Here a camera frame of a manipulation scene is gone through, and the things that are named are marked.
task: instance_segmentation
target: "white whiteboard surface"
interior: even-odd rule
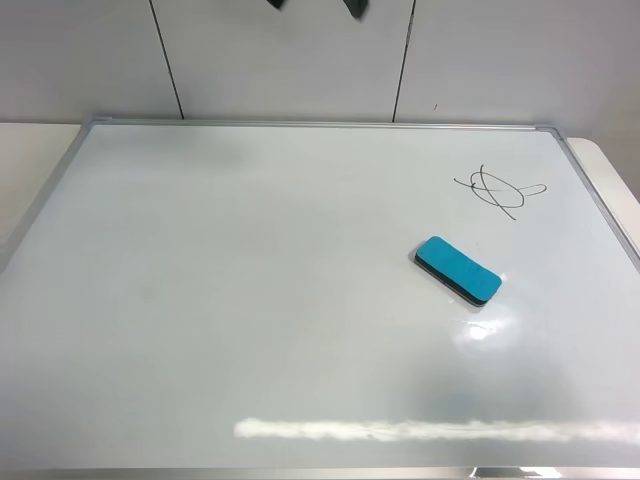
[[[514,221],[481,165],[548,189]],[[639,298],[549,133],[96,126],[0,276],[0,467],[638,467]]]

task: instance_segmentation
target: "white desk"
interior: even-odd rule
[[[48,193],[43,188],[80,125],[0,124],[0,270]]]
[[[314,132],[93,132],[0,277],[0,467],[317,477],[329,467],[640,466],[630,367],[640,332],[620,317],[633,311],[637,272],[557,146],[540,132],[486,132],[490,146],[483,132]],[[514,169],[520,146],[530,157]],[[549,185],[517,214],[519,228],[546,237],[531,242],[456,190],[450,177],[482,162],[471,153]],[[449,162],[441,179],[421,170],[432,159]],[[445,191],[448,204],[434,202]],[[380,192],[389,203],[376,203]],[[487,222],[501,242],[530,242],[532,255],[543,243],[557,262],[502,262],[511,241],[496,248]],[[549,242],[565,225],[581,245]],[[482,311],[409,262],[431,230],[511,277]],[[557,268],[591,247],[622,293]],[[531,274],[541,267],[549,275]],[[572,285],[589,301],[565,301]]]
[[[598,145],[586,138],[569,138],[568,143],[618,224],[640,249],[640,203]]]

